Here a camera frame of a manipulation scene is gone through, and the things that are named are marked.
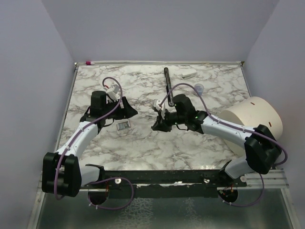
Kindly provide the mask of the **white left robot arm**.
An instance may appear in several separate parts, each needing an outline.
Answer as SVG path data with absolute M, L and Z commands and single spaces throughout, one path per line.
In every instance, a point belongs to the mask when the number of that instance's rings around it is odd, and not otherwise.
M 79 159 L 89 143 L 106 126 L 106 120 L 128 119 L 138 112 L 131 107 L 126 97 L 116 98 L 112 93 L 94 91 L 91 104 L 81 117 L 79 126 L 70 139 L 56 152 L 48 152 L 43 158 L 42 191 L 75 197 L 81 187 L 91 184 L 101 188 L 105 176 L 101 166 L 80 167 Z

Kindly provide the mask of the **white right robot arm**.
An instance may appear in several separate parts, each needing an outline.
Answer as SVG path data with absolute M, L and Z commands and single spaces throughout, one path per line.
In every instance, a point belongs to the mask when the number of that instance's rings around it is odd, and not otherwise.
M 157 112 L 153 131 L 170 132 L 174 125 L 185 125 L 188 131 L 220 137 L 245 150 L 245 156 L 227 162 L 219 171 L 219 181 L 229 187 L 242 175 L 257 172 L 267 174 L 282 150 L 271 131 L 265 125 L 243 127 L 196 110 L 184 94 L 173 98 L 175 112 L 169 112 L 160 100 L 154 100 L 152 108 Z

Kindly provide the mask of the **white stapler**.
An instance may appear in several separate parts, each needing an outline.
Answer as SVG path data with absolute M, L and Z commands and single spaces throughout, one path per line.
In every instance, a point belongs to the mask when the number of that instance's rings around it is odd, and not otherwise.
M 196 75 L 197 75 L 197 71 L 196 70 L 188 70 L 188 71 L 182 72 L 181 79 L 182 80 L 186 80 L 186 79 L 189 79 L 189 78 L 193 78 Z

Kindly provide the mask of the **staple box tray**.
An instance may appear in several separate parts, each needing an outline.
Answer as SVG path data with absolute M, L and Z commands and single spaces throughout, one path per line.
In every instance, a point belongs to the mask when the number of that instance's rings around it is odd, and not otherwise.
M 120 123 L 117 124 L 117 130 L 118 131 L 125 130 L 125 129 L 128 129 L 128 128 L 131 128 L 131 123 L 130 123 L 129 120 L 124 121 L 124 122 L 120 122 Z

